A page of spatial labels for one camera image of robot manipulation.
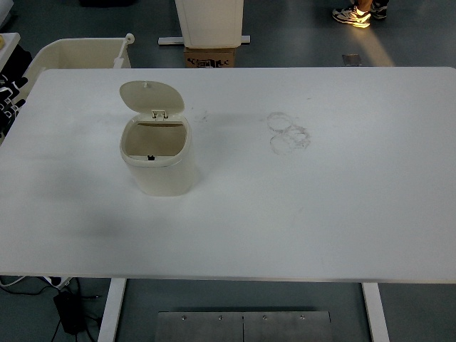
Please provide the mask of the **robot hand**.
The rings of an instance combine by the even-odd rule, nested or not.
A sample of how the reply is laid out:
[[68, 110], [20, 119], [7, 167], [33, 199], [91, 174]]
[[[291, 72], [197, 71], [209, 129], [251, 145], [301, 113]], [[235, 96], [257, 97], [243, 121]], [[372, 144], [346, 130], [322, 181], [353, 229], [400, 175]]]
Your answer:
[[1, 126], [11, 119], [11, 115], [5, 114], [4, 109], [11, 105], [12, 100], [19, 94], [20, 88], [27, 83], [24, 74], [31, 62], [31, 53], [16, 46], [1, 70]]

